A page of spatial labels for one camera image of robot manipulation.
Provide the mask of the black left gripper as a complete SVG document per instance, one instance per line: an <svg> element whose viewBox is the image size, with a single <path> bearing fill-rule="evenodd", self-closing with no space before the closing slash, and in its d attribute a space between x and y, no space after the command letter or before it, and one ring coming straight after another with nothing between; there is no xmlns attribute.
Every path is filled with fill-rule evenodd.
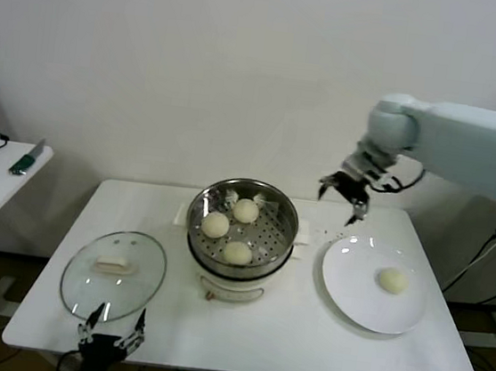
<svg viewBox="0 0 496 371"><path fill-rule="evenodd" d="M122 340L119 336L95 334L89 342L103 311L104 302L90 313L85 323L77 325L79 341L85 342L78 346L82 358L78 371L108 371L109 367L126 359L126 351L136 351L143 343L146 309L142 310L132 333Z"/></svg>

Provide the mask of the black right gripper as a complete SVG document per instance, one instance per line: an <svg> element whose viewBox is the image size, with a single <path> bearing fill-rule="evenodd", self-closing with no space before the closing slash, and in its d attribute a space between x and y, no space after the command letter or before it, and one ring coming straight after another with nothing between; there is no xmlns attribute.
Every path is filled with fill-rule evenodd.
<svg viewBox="0 0 496 371"><path fill-rule="evenodd" d="M345 222L345 226L350 226L365 218L370 200L365 181L355 180L344 171L339 171L323 176L319 183L318 199L322 199L327 190L334 189L352 204L353 214Z"/></svg>

